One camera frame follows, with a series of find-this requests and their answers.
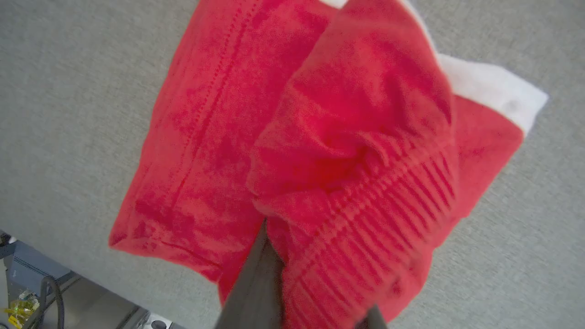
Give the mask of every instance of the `gray floor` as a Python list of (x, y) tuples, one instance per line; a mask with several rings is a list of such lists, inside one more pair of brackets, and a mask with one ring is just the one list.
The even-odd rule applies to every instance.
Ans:
[[(0, 228), (143, 307), (211, 328), (213, 285), (106, 245), (195, 6), (0, 2)], [(584, 328), (585, 2), (415, 6), (441, 52), (506, 66), (550, 102), (392, 328)]]

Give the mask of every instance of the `white trim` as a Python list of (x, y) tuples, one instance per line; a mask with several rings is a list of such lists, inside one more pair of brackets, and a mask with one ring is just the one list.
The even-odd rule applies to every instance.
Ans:
[(528, 134), (548, 95), (503, 67), (439, 54), (453, 93), (487, 106)]

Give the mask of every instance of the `red fabric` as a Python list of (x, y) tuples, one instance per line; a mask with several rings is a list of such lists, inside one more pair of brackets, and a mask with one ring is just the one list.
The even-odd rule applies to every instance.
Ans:
[(109, 243), (225, 300), (266, 215), (286, 327), (389, 320), (521, 139), (453, 96), (399, 2), (202, 0)]

